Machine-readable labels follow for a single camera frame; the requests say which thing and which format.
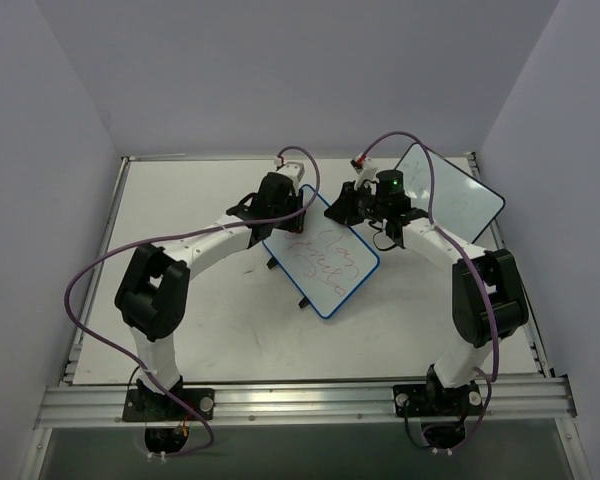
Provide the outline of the blue-framed whiteboard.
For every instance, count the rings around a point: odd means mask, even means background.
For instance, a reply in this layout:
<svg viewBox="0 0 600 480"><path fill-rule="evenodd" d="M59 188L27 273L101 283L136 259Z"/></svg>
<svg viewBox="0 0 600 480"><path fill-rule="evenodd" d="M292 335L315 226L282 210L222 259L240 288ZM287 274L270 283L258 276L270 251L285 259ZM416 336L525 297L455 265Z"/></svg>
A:
<svg viewBox="0 0 600 480"><path fill-rule="evenodd" d="M317 195L300 234L274 230L263 241L277 265L319 317L331 318L375 273L379 255L352 228L328 219Z"/></svg>

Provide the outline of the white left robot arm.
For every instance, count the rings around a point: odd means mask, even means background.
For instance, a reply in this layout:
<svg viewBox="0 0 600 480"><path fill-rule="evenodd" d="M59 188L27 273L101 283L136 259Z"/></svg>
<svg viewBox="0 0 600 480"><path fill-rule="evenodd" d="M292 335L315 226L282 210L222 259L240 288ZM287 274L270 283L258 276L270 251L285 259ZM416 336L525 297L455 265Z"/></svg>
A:
<svg viewBox="0 0 600 480"><path fill-rule="evenodd" d="M188 239L152 241L135 249L114 299L144 363L145 405L159 419L174 417L182 405L174 332L185 315L189 283L224 258L257 245L277 229L300 233L304 206L299 182L303 167L282 166L262 179L259 189L229 208L211 232Z"/></svg>

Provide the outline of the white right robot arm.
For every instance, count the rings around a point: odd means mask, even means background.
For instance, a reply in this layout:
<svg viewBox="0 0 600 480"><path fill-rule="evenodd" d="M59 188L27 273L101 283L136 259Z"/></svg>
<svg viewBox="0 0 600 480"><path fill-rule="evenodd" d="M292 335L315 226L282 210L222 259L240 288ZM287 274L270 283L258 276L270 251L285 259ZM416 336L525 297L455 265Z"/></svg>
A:
<svg viewBox="0 0 600 480"><path fill-rule="evenodd" d="M451 277L452 333L446 350L431 366L434 381L424 400L435 412L449 411L490 357L491 375L500 373L500 343L529 320L521 276L506 249L479 247L436 222L433 200L425 209L413 205L398 170L359 171L345 182L325 216L341 225L365 221L382 225L397 248L413 251Z"/></svg>

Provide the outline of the black-framed whiteboard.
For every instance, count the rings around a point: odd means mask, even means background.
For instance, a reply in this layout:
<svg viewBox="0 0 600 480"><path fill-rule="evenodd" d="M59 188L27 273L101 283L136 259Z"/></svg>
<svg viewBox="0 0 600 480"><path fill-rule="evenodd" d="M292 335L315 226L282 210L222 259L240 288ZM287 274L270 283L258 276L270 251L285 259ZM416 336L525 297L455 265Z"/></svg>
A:
<svg viewBox="0 0 600 480"><path fill-rule="evenodd" d="M504 197L437 153L429 155L434 167L434 220L464 240L477 240L504 209ZM409 147L395 169L403 173L412 206L427 212L430 170L423 150Z"/></svg>

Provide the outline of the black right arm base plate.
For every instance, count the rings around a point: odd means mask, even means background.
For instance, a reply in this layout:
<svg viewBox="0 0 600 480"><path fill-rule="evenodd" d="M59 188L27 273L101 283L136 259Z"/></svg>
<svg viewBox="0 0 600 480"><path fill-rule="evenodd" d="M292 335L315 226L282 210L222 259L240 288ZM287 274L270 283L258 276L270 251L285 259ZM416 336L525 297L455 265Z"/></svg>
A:
<svg viewBox="0 0 600 480"><path fill-rule="evenodd" d="M471 382L458 388L434 388L424 383L392 387L395 413L399 417L477 416L483 407L479 387Z"/></svg>

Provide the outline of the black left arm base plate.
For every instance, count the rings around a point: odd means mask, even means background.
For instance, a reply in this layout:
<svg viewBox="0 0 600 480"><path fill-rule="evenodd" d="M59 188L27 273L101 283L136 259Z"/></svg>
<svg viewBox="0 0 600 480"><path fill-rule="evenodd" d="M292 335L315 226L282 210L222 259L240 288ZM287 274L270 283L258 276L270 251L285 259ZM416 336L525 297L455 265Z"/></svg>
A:
<svg viewBox="0 0 600 480"><path fill-rule="evenodd" d="M210 388L179 388L175 395L205 420L212 420L215 391ZM124 422L176 422L194 416L169 397L144 386L132 387L126 394L121 418Z"/></svg>

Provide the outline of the aluminium front rail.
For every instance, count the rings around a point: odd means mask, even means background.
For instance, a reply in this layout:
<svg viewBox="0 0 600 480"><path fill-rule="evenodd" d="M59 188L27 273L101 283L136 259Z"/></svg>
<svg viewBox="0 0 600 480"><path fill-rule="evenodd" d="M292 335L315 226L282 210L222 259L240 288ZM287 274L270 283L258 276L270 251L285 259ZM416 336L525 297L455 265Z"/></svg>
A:
<svg viewBox="0 0 600 480"><path fill-rule="evenodd" d="M336 383L216 384L213 386L214 428L261 425L394 423L407 413L412 421L428 421L408 381ZM488 404L488 420L573 418L576 407L565 378L508 375L492 388L477 384L474 402ZM125 386L50 388L35 422L40 429L127 427Z"/></svg>

